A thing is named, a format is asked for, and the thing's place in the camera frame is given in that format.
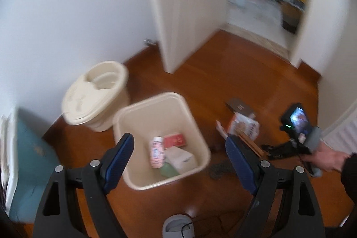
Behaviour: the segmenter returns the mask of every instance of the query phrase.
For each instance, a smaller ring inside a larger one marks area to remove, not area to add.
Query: red object
[[[184,136],[180,133],[175,133],[173,135],[164,136],[164,148],[168,149],[172,146],[184,146],[186,145],[186,140]]]

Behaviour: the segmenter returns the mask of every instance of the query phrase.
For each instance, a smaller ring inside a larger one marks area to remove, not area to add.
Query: white radiator
[[[340,125],[324,136],[330,147],[348,154],[357,153],[357,108],[351,111]]]

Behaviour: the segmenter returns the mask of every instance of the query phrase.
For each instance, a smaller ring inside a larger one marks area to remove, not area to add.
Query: metal screw
[[[94,159],[90,162],[90,166],[94,167],[94,168],[99,166],[99,164],[100,164],[100,161],[98,161],[97,159]]]
[[[158,41],[154,41],[151,39],[145,39],[144,44],[147,45],[148,47],[156,47],[158,45]]]
[[[260,162],[260,165],[263,167],[263,168],[268,168],[270,166],[270,162],[268,161],[261,161]]]
[[[63,166],[62,165],[59,165],[59,166],[56,166],[55,167],[55,172],[59,173],[63,170]]]
[[[298,173],[302,174],[305,170],[304,170],[303,167],[297,166],[297,167],[296,167],[296,171],[297,171]]]

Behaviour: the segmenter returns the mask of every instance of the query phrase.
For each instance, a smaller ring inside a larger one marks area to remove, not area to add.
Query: beige trash bin
[[[190,112],[185,99],[176,93],[163,93],[125,107],[113,118],[113,130],[117,143],[125,132],[134,136],[134,152],[123,172],[126,184],[134,190],[146,190],[161,186],[207,167],[211,152]],[[195,155],[198,167],[172,178],[163,177],[159,169],[153,169],[149,160],[149,143],[154,136],[182,133],[186,139],[186,151]]]
[[[84,124],[94,131],[105,131],[115,113],[130,104],[126,89],[127,68],[107,61],[80,76],[62,100],[62,113],[70,125]]]

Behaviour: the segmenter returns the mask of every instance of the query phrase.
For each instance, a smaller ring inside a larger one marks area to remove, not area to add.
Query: bucket lid
[[[125,87],[127,68],[117,62],[102,62],[81,75],[68,89],[62,112],[73,125],[83,124],[101,113]]]

